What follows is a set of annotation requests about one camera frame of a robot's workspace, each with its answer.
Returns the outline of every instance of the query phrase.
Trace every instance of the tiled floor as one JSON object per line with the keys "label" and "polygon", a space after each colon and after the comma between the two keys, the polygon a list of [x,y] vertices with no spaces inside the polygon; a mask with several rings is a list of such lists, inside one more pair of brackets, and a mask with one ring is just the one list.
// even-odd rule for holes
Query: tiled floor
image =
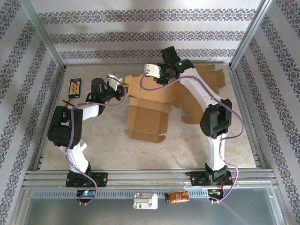
{"label": "tiled floor", "polygon": [[[226,86],[220,89],[220,96],[232,101],[233,109],[238,110],[234,91],[228,71],[224,65],[216,65],[216,69],[224,69]],[[106,77],[108,73],[130,75],[143,73],[140,66],[69,66],[59,104],[68,100],[69,81],[72,78],[82,79],[82,94],[71,103],[84,102],[90,92],[91,80]],[[178,169],[204,168],[207,159],[207,140],[199,125],[188,125],[181,121],[183,111],[172,106],[169,113],[166,139],[159,144],[132,140],[126,137],[124,130],[129,107],[129,99],[121,106],[106,107],[101,116],[88,119],[82,125],[82,139],[88,147],[84,155],[91,163],[92,169]],[[233,116],[228,136],[238,134],[241,125]],[[239,139],[226,141],[225,158],[228,163],[239,167],[255,167],[252,151],[247,135]],[[64,154],[48,142],[42,170],[68,170]]]}

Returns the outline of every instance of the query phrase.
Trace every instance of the purple cable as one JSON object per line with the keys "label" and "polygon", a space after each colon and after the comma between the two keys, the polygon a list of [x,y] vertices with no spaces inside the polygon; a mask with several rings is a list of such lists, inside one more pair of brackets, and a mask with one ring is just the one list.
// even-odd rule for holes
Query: purple cable
{"label": "purple cable", "polygon": [[144,74],[144,75],[142,76],[141,81],[140,81],[140,86],[141,86],[141,88],[144,89],[144,90],[160,90],[160,89],[169,87],[170,85],[172,85],[172,84],[174,84],[175,82],[177,82],[177,81],[179,81],[179,80],[181,80],[181,79],[184,79],[184,78],[192,78],[192,79],[195,79],[195,81],[198,81],[198,82],[200,83],[200,85],[204,88],[204,90],[205,90],[206,93],[211,97],[211,99],[213,99],[215,102],[217,102],[218,104],[220,104],[221,106],[223,106],[225,109],[229,110],[233,115],[235,115],[235,116],[239,119],[239,121],[240,121],[240,123],[241,123],[241,125],[242,125],[242,131],[241,131],[238,135],[236,135],[236,136],[225,137],[225,138],[221,138],[221,139],[220,139],[220,147],[219,147],[220,158],[223,160],[223,162],[224,162],[227,166],[231,166],[231,167],[235,168],[235,170],[236,170],[236,177],[235,177],[234,182],[233,182],[233,184],[231,185],[230,189],[228,190],[227,194],[226,194],[225,196],[223,196],[222,199],[217,199],[217,198],[214,198],[214,197],[210,197],[211,199],[216,200],[215,202],[212,201],[212,203],[218,203],[218,204],[219,204],[219,202],[223,201],[223,200],[231,193],[231,191],[232,191],[232,189],[233,189],[233,186],[235,185],[235,183],[236,183],[236,181],[237,181],[237,179],[238,179],[238,177],[239,177],[239,169],[238,169],[235,165],[232,165],[232,164],[227,163],[227,162],[223,159],[223,157],[222,157],[222,154],[221,154],[221,150],[222,150],[222,141],[223,141],[223,140],[226,140],[226,139],[233,139],[233,138],[237,138],[237,137],[242,136],[242,134],[244,133],[244,127],[245,127],[245,123],[244,123],[243,119],[242,119],[242,118],[241,118],[241,117],[240,117],[233,109],[231,109],[230,107],[226,106],[226,105],[223,104],[221,101],[219,101],[218,99],[216,99],[216,98],[214,97],[214,95],[206,88],[206,86],[203,84],[203,82],[202,82],[199,78],[197,78],[197,77],[190,76],[190,75],[182,76],[182,77],[176,79],[175,81],[172,81],[171,83],[169,83],[169,84],[167,84],[167,85],[165,85],[165,86],[162,86],[162,87],[159,87],[159,88],[148,89],[148,88],[145,88],[145,87],[143,86],[143,79],[144,79],[145,76],[146,76],[146,74]]}
{"label": "purple cable", "polygon": [[120,105],[124,102],[125,98],[126,98],[126,95],[127,95],[127,92],[126,92],[126,88],[125,86],[123,85],[123,83],[121,81],[119,81],[118,79],[114,78],[114,77],[110,77],[110,76],[107,76],[109,77],[110,79],[112,80],[115,80],[116,82],[118,82],[122,88],[124,89],[124,98],[122,99],[122,101],[120,101],[119,103],[117,104],[114,104],[114,105],[105,105],[105,104],[102,104],[102,103],[90,103],[90,102],[85,102],[85,103],[81,103],[81,104],[78,104],[78,105],[74,105],[72,108],[71,108],[71,137],[70,137],[70,142],[69,142],[69,145],[66,147],[65,149],[65,154],[66,154],[66,159],[68,161],[68,163],[71,165],[71,167],[73,167],[74,169],[76,169],[79,173],[81,173],[83,176],[85,176],[86,178],[90,179],[93,184],[95,185],[95,194],[94,196],[86,203],[84,203],[84,205],[87,205],[89,203],[91,203],[95,197],[97,196],[97,192],[98,192],[98,187],[97,187],[97,184],[96,182],[94,181],[94,179],[92,179],[90,176],[86,175],[84,172],[80,171],[78,168],[76,168],[74,166],[74,164],[70,161],[69,157],[68,157],[68,149],[71,147],[72,145],[72,142],[73,142],[73,138],[74,138],[74,125],[75,125],[75,122],[74,122],[74,109],[81,106],[81,105],[88,105],[88,104],[93,104],[93,105],[103,105],[103,106],[117,106],[117,105]]}

